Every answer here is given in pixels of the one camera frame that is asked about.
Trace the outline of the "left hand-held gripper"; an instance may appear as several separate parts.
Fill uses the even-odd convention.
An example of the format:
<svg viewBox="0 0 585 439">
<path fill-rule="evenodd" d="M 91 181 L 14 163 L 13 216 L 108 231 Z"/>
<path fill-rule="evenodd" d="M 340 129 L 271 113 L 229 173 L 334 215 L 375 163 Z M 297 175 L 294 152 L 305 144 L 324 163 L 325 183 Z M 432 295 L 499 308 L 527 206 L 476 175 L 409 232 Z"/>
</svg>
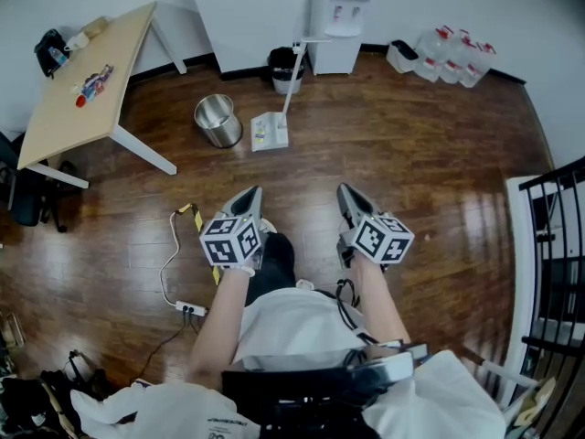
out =
<svg viewBox="0 0 585 439">
<path fill-rule="evenodd" d="M 224 213 L 204 221 L 199 239 L 209 264 L 259 270 L 268 233 L 260 232 L 262 188 L 248 187 L 225 203 Z M 226 213 L 247 213 L 229 216 Z"/>
</svg>

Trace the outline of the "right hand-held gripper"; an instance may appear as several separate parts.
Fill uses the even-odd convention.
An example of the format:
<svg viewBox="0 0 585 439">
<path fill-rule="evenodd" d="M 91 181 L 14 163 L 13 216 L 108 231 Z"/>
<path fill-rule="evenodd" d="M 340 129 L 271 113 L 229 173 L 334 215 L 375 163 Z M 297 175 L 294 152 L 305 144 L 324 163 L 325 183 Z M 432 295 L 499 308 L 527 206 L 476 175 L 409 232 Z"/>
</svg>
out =
<svg viewBox="0 0 585 439">
<path fill-rule="evenodd" d="M 347 183 L 338 186 L 336 197 L 349 228 L 340 234 L 337 243 L 342 266 L 349 268 L 356 252 L 379 264 L 383 271 L 401 263 L 415 235 L 399 219 L 389 214 L 379 215 L 379 207 L 370 197 Z"/>
</svg>

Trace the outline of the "white long-handled dustpan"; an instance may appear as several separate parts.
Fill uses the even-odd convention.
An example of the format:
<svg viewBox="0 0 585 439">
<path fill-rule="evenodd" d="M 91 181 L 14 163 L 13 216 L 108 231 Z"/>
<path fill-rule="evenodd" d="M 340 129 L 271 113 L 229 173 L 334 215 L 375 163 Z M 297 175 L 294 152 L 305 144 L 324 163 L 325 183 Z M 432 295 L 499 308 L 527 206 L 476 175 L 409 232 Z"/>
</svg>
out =
<svg viewBox="0 0 585 439">
<path fill-rule="evenodd" d="M 303 37 L 297 46 L 293 46 L 293 51 L 297 55 L 294 66 L 292 79 L 296 79 L 299 66 L 302 62 L 306 48 L 310 44 L 324 44 L 331 42 L 331 38 L 323 37 Z M 251 133 L 251 150 L 253 152 L 267 151 L 273 149 L 282 149 L 289 146 L 289 134 L 287 125 L 287 112 L 290 106 L 291 98 L 293 96 L 293 86 L 289 86 L 288 93 L 285 98 L 284 105 L 280 112 L 265 112 L 259 116 L 254 117 L 250 121 Z M 262 144 L 254 141 L 254 124 L 257 121 L 264 121 L 266 128 L 265 141 Z"/>
</svg>

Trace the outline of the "silver metal bin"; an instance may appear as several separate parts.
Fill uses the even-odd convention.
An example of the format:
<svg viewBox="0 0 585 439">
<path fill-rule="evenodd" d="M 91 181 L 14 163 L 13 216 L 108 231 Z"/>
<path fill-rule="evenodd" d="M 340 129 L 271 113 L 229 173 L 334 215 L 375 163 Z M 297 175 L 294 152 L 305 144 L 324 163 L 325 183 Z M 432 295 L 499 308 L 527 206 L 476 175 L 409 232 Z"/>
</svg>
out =
<svg viewBox="0 0 585 439">
<path fill-rule="evenodd" d="M 243 135 L 233 101 L 225 94 L 211 94 L 202 99 L 194 111 L 194 120 L 201 133 L 216 148 L 230 148 Z"/>
</svg>

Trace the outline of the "person's left forearm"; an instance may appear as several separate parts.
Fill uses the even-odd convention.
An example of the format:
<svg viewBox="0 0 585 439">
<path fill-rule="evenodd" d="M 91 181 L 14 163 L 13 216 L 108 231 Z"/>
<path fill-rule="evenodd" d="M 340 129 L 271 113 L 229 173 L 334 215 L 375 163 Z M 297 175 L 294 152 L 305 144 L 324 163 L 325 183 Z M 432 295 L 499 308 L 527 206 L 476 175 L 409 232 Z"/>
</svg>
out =
<svg viewBox="0 0 585 439">
<path fill-rule="evenodd" d="M 249 283 L 250 275 L 241 269 L 224 272 L 191 351 L 188 381 L 221 391 L 221 373 L 231 364 L 239 344 Z"/>
</svg>

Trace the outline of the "person's right forearm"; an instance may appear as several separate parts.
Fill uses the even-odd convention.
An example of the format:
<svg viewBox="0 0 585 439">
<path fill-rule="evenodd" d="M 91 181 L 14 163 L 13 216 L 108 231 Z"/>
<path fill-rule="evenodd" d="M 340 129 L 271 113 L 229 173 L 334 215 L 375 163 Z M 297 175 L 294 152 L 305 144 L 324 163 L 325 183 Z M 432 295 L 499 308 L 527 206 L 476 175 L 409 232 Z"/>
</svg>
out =
<svg viewBox="0 0 585 439">
<path fill-rule="evenodd" d="M 399 315 L 380 266 L 358 253 L 351 262 L 361 299 L 364 324 L 378 342 L 401 340 L 410 343 L 410 335 Z"/>
</svg>

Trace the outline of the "yellow black striped tape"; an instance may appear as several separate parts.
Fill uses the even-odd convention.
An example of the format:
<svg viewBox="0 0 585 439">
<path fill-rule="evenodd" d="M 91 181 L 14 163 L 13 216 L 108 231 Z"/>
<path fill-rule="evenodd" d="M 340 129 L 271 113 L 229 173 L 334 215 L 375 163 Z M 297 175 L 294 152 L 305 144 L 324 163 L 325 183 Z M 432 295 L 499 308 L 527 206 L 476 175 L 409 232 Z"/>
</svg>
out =
<svg viewBox="0 0 585 439">
<path fill-rule="evenodd" d="M 193 218 L 194 218 L 194 222 L 195 222 L 195 226 L 197 229 L 197 233 L 201 234 L 203 227 L 204 227 L 204 221 L 203 218 L 201 216 L 201 213 L 197 207 L 197 205 L 195 203 L 188 203 L 185 204 L 185 206 L 179 208 L 175 214 L 178 215 L 183 215 L 186 212 L 191 211 L 193 214 Z M 209 265 L 210 269 L 211 269 L 211 274 L 214 280 L 215 285 L 219 284 L 219 279 L 220 279 L 220 270 L 216 265 L 210 264 Z"/>
</svg>

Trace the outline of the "person's black trousers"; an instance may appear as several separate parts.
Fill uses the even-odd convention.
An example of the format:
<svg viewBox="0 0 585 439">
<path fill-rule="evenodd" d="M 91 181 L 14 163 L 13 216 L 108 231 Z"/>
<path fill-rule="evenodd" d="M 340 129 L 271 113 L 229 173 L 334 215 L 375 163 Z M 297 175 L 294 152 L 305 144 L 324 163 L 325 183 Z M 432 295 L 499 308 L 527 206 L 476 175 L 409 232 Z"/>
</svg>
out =
<svg viewBox="0 0 585 439">
<path fill-rule="evenodd" d="M 282 233 L 269 232 L 263 248 L 260 269 L 250 278 L 245 306 L 262 295 L 296 286 L 295 255 L 289 239 Z"/>
</svg>

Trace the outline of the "white power strip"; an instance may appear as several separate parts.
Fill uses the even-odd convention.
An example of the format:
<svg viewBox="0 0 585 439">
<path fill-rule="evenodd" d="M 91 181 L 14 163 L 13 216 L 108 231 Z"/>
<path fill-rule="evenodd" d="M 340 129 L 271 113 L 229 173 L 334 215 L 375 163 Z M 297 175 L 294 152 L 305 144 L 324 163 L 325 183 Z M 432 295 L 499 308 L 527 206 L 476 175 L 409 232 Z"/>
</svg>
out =
<svg viewBox="0 0 585 439">
<path fill-rule="evenodd" d="M 207 313 L 207 309 L 204 306 L 190 304 L 181 300 L 175 303 L 175 309 L 179 312 L 197 317 L 203 317 Z"/>
</svg>

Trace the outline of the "person's white shirt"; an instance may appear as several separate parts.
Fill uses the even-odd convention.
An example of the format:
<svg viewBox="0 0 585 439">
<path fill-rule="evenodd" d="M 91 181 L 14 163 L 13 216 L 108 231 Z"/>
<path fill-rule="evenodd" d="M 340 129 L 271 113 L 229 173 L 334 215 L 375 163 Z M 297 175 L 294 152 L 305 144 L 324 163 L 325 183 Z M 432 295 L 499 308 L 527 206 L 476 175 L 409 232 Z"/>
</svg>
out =
<svg viewBox="0 0 585 439">
<path fill-rule="evenodd" d="M 362 347 L 333 300 L 316 291 L 281 289 L 243 312 L 236 360 L 256 355 L 317 355 Z M 261 427 L 227 397 L 194 384 L 149 387 L 130 439 L 261 439 Z M 334 439 L 504 439 L 495 402 L 451 351 L 417 368 L 359 414 L 363 425 Z"/>
</svg>

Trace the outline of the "black-lined waste bin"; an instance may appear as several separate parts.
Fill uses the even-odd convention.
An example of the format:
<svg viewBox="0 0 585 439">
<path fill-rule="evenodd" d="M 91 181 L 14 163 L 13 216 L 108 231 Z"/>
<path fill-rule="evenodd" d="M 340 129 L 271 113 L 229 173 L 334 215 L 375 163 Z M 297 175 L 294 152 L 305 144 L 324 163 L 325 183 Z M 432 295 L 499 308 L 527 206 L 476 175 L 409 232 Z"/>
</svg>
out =
<svg viewBox="0 0 585 439">
<path fill-rule="evenodd" d="M 286 95 L 290 85 L 292 85 L 293 94 L 300 90 L 304 64 L 301 62 L 296 79 L 293 80 L 296 57 L 293 48 L 280 47 L 273 49 L 267 59 L 273 87 L 280 95 Z"/>
</svg>

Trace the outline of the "small white bin black lid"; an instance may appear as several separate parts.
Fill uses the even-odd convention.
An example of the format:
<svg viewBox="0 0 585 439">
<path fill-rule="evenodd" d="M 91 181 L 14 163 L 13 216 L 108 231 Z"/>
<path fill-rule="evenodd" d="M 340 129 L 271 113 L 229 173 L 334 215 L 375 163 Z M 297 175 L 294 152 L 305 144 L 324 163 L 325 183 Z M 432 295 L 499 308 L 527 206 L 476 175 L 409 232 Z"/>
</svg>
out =
<svg viewBox="0 0 585 439">
<path fill-rule="evenodd" d="M 418 58 L 417 52 L 403 40 L 388 45 L 386 60 L 400 74 L 413 71 Z"/>
</svg>

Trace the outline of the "white water dispenser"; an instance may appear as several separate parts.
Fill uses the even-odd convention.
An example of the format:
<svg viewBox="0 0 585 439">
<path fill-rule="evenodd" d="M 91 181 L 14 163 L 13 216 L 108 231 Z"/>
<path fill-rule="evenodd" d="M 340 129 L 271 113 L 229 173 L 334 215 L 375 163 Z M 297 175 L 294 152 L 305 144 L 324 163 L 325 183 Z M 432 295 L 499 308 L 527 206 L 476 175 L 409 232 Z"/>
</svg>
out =
<svg viewBox="0 0 585 439">
<path fill-rule="evenodd" d="M 313 73 L 350 74 L 362 43 L 372 0 L 311 0 L 308 46 Z"/>
</svg>

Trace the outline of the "cluster of clear water jugs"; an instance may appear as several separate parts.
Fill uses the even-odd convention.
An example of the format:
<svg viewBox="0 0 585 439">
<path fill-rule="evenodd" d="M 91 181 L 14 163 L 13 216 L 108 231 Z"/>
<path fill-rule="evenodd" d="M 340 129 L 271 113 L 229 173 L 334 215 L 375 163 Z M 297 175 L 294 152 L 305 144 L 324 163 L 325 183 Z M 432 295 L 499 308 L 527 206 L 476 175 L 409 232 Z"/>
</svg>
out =
<svg viewBox="0 0 585 439">
<path fill-rule="evenodd" d="M 415 44 L 414 72 L 425 80 L 474 87 L 493 67 L 495 47 L 474 40 L 467 30 L 446 25 L 423 31 Z"/>
</svg>

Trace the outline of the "black chest-mounted rig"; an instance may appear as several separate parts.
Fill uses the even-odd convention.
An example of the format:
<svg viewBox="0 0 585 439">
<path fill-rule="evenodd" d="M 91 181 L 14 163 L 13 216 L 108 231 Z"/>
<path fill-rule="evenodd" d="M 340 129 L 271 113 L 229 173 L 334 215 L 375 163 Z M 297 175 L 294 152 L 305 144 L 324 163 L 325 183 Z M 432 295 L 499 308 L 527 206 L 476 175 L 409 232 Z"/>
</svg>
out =
<svg viewBox="0 0 585 439">
<path fill-rule="evenodd" d="M 400 341 L 310 355 L 250 356 L 221 374 L 238 412 L 259 439 L 380 439 L 363 418 L 392 385 L 428 357 Z"/>
</svg>

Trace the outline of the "light wooden table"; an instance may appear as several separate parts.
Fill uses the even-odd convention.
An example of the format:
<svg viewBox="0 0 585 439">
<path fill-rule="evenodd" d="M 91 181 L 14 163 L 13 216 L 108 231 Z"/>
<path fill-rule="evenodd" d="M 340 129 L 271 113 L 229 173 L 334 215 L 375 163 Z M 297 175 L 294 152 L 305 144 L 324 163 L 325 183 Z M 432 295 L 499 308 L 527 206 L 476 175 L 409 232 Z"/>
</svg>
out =
<svg viewBox="0 0 585 439">
<path fill-rule="evenodd" d="M 64 67 L 47 79 L 25 132 L 17 168 L 54 178 L 74 187 L 89 182 L 42 164 L 55 155 L 103 138 L 141 157 L 172 176 L 177 167 L 120 126 L 122 102 L 138 53 L 152 29 L 177 71 L 186 64 L 177 55 L 156 16 L 156 3 L 118 16 Z"/>
</svg>

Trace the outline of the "pile of colourful snack packets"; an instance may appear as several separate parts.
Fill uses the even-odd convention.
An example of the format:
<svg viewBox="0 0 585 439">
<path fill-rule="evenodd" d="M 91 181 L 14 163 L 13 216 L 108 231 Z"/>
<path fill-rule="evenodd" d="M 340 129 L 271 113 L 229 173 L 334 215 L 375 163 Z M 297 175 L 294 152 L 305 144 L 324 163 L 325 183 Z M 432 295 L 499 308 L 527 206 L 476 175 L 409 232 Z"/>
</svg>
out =
<svg viewBox="0 0 585 439">
<path fill-rule="evenodd" d="M 87 102 L 92 101 L 97 95 L 104 91 L 104 85 L 110 78 L 114 67 L 106 64 L 99 73 L 91 74 L 81 85 L 75 84 L 71 87 L 70 93 L 77 97 L 83 95 Z"/>
</svg>

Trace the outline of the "black stair railing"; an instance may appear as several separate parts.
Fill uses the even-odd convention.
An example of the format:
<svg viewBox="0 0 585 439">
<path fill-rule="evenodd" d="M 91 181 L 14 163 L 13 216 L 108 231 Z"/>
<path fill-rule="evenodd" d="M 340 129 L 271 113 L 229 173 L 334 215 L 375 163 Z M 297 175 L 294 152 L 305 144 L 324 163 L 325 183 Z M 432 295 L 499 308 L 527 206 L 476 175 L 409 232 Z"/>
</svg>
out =
<svg viewBox="0 0 585 439">
<path fill-rule="evenodd" d="M 547 439 L 585 366 L 585 156 L 520 185 L 527 201 L 530 321 L 522 373 L 555 379 L 534 427 Z"/>
</svg>

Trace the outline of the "white metal rack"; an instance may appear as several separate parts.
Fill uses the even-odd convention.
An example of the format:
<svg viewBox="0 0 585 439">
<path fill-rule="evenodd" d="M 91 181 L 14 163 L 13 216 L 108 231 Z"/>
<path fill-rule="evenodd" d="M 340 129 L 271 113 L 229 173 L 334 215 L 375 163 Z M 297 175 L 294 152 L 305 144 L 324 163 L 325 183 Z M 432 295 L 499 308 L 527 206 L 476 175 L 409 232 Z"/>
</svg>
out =
<svg viewBox="0 0 585 439">
<path fill-rule="evenodd" d="M 523 434 L 527 431 L 548 406 L 556 389 L 557 379 L 555 377 L 546 380 L 530 379 L 484 359 L 468 348 L 462 348 L 462 353 L 465 359 L 498 377 L 503 387 L 511 385 L 513 389 L 520 388 L 522 392 L 515 400 L 496 400 L 496 404 L 504 416 L 505 425 L 510 434 Z"/>
</svg>

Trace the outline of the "black office chair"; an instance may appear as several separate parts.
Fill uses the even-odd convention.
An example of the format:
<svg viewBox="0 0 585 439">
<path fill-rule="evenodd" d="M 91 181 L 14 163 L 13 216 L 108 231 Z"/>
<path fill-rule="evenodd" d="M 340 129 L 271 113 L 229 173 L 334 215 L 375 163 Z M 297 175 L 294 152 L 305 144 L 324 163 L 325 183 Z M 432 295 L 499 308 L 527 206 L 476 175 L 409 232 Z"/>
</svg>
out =
<svg viewBox="0 0 585 439">
<path fill-rule="evenodd" d="M 57 231 L 68 228 L 59 222 L 58 202 L 66 196 L 65 190 L 55 179 L 28 169 L 17 170 L 17 162 L 23 140 L 10 141 L 0 132 L 0 201 L 16 224 L 35 227 L 47 223 L 52 215 Z"/>
</svg>

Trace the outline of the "tan cardboard box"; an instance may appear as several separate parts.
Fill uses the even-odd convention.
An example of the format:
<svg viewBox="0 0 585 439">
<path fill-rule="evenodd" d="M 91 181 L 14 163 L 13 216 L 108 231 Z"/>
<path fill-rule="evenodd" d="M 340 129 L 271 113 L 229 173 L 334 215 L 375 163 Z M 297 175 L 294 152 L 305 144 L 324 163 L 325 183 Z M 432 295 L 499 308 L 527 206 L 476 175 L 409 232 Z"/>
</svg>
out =
<svg viewBox="0 0 585 439">
<path fill-rule="evenodd" d="M 108 20 L 104 16 L 100 16 L 91 22 L 89 22 L 86 26 L 84 26 L 80 31 L 83 32 L 88 39 L 93 39 L 98 35 L 102 34 L 108 26 Z"/>
</svg>

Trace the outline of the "white mug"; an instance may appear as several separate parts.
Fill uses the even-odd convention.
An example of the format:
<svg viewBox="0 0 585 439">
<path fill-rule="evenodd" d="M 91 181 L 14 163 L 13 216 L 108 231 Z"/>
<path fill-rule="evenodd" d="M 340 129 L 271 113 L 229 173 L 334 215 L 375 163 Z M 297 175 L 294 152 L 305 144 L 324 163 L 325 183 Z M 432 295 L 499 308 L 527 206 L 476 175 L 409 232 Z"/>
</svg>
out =
<svg viewBox="0 0 585 439">
<path fill-rule="evenodd" d="M 76 51 L 79 49 L 86 48 L 90 43 L 89 37 L 86 35 L 85 32 L 81 31 L 79 34 L 71 37 L 66 45 L 65 50 L 68 52 Z"/>
</svg>

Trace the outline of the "white garment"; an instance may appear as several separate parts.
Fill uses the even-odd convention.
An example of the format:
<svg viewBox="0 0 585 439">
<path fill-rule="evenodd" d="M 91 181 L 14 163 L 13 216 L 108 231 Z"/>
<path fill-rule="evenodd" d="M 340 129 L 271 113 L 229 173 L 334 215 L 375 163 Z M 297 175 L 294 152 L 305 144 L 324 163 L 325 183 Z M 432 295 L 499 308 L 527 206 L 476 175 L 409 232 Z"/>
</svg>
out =
<svg viewBox="0 0 585 439">
<path fill-rule="evenodd" d="M 98 401 L 89 394 L 71 390 L 70 402 L 80 418 L 81 430 L 90 436 L 118 433 L 129 429 L 132 421 L 126 417 L 136 413 L 136 401 L 141 396 L 138 387 L 126 387 Z"/>
</svg>

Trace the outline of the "black equipment bag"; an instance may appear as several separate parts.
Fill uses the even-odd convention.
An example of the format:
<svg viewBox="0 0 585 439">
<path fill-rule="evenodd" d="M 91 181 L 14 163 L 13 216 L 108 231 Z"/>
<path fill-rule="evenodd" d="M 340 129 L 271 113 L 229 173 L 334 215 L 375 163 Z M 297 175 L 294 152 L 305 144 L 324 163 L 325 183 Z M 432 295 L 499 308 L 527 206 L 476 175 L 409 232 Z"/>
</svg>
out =
<svg viewBox="0 0 585 439">
<path fill-rule="evenodd" d="M 42 371 L 33 380 L 0 379 L 0 439 L 88 439 L 70 393 L 95 400 L 112 392 L 104 369 L 73 350 L 62 369 Z"/>
</svg>

